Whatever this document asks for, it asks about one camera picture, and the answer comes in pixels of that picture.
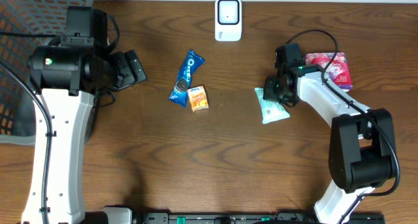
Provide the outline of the green wet tissue pack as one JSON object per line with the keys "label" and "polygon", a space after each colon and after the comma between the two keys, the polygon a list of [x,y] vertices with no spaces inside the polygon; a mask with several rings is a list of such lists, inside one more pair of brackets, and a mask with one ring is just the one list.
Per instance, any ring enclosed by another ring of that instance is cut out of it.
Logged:
{"label": "green wet tissue pack", "polygon": [[263,88],[255,88],[255,93],[261,107],[263,124],[284,120],[290,117],[290,114],[280,103],[263,99]]}

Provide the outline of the purple sanitary pad pack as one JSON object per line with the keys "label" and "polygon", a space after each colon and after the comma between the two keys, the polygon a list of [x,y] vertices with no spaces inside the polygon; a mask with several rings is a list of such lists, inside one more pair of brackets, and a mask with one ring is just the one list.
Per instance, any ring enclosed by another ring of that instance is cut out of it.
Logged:
{"label": "purple sanitary pad pack", "polygon": [[[325,68],[326,64],[331,60],[333,53],[310,53],[304,57],[305,62],[309,64],[319,64]],[[349,73],[348,62],[346,55],[343,52],[338,52],[332,63],[329,65],[326,73],[330,79],[344,92],[352,89],[351,76]]]}

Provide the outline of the blue oreo cookie pack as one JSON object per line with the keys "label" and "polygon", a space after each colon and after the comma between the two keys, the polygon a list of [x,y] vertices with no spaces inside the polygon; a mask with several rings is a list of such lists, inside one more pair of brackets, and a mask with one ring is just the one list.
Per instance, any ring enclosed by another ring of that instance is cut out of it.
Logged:
{"label": "blue oreo cookie pack", "polygon": [[204,62],[204,58],[194,50],[188,51],[169,96],[170,101],[184,108],[187,106],[187,90],[192,83],[192,75]]}

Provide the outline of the orange tissue pack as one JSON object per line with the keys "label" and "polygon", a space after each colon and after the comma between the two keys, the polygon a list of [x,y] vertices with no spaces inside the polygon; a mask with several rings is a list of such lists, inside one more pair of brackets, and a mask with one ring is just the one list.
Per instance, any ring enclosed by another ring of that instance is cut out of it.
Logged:
{"label": "orange tissue pack", "polygon": [[187,90],[189,102],[193,112],[209,108],[204,86],[198,86]]}

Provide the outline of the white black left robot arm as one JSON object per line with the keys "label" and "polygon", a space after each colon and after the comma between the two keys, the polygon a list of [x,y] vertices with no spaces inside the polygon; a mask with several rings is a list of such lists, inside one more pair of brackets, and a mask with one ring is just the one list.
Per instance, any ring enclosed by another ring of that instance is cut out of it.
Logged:
{"label": "white black left robot arm", "polygon": [[93,7],[70,6],[66,29],[29,57],[35,104],[35,154],[22,223],[138,223],[133,208],[84,205],[82,166],[86,137],[100,96],[143,82],[133,50],[109,42],[112,17]]}

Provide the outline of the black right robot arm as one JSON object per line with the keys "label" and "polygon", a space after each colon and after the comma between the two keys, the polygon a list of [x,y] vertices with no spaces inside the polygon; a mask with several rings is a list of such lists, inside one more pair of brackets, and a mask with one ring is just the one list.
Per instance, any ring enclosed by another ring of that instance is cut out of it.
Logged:
{"label": "black right robot arm", "polygon": [[387,180],[400,180],[393,120],[384,108],[372,110],[328,80],[324,68],[306,64],[297,43],[276,49],[276,76],[266,79],[266,100],[296,106],[309,104],[330,126],[331,183],[314,206],[319,223],[346,223],[355,207]]}

